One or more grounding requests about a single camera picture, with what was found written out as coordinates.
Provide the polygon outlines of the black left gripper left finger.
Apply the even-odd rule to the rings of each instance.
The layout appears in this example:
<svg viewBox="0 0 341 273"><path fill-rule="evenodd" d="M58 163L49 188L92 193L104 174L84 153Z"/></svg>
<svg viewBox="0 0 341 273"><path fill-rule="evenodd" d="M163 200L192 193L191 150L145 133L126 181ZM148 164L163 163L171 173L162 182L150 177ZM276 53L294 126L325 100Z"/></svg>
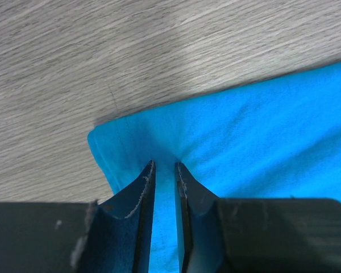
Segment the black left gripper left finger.
<svg viewBox="0 0 341 273"><path fill-rule="evenodd" d="M0 272L147 272L155 164L103 203L0 202Z"/></svg>

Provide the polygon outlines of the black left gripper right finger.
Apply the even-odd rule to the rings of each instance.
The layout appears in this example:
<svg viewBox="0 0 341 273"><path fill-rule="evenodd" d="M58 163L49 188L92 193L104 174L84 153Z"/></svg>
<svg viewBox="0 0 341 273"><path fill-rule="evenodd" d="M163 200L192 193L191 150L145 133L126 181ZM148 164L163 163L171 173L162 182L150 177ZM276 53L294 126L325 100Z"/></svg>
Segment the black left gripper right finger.
<svg viewBox="0 0 341 273"><path fill-rule="evenodd" d="M221 198L176 163L181 272L341 272L341 203Z"/></svg>

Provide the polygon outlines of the blue t shirt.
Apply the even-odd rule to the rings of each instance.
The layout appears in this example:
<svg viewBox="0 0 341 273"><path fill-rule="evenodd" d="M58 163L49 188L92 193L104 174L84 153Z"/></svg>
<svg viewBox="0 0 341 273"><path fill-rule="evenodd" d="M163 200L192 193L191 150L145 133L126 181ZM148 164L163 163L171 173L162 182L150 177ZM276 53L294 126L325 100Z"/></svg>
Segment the blue t shirt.
<svg viewBox="0 0 341 273"><path fill-rule="evenodd" d="M341 63L147 110L95 127L114 193L156 166L150 272L178 272L174 166L221 197L341 202Z"/></svg>

